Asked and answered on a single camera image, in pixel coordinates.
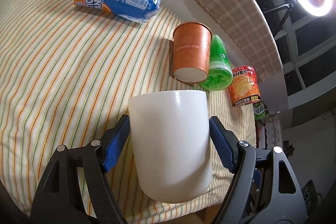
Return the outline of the white ceramic cup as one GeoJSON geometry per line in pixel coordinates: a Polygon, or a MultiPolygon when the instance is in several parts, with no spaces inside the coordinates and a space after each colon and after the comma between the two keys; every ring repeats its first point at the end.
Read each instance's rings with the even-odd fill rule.
{"type": "Polygon", "coordinates": [[[183,203],[212,180],[207,94],[176,90],[128,100],[139,185],[151,199],[183,203]]]}

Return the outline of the red orange snack cup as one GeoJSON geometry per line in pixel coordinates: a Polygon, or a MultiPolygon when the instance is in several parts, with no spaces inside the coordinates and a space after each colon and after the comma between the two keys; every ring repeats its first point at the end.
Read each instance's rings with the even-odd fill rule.
{"type": "Polygon", "coordinates": [[[232,69],[233,80],[229,86],[232,106],[244,106],[261,100],[257,75],[252,66],[244,65],[232,69]]]}

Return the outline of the green plastic cup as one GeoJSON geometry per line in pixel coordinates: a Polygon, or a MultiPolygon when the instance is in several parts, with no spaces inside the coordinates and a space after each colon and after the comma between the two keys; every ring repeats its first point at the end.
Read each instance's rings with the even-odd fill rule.
{"type": "Polygon", "coordinates": [[[232,84],[233,73],[225,45],[218,35],[214,35],[210,47],[209,73],[199,85],[207,91],[221,91],[232,84]]]}

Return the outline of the orange paper cup near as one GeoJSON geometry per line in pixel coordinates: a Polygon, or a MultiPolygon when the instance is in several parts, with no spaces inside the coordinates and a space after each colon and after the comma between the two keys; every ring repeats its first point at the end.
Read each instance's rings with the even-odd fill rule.
{"type": "Polygon", "coordinates": [[[186,84],[207,79],[211,30],[200,22],[183,22],[173,32],[173,75],[186,84]]]}

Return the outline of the green snack bag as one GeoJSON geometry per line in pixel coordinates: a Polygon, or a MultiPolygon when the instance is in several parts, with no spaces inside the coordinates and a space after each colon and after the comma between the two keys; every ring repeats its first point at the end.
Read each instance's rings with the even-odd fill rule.
{"type": "Polygon", "coordinates": [[[269,109],[263,101],[259,101],[253,104],[253,113],[255,120],[264,119],[269,115],[269,109]]]}

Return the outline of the striped yellow mattress cloth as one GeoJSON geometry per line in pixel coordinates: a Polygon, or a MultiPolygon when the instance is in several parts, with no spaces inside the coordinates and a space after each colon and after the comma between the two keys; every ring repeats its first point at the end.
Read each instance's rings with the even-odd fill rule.
{"type": "Polygon", "coordinates": [[[140,94],[198,90],[171,71],[167,7],[146,24],[74,0],[1,0],[1,183],[25,217],[56,147],[81,147],[140,94]]]}

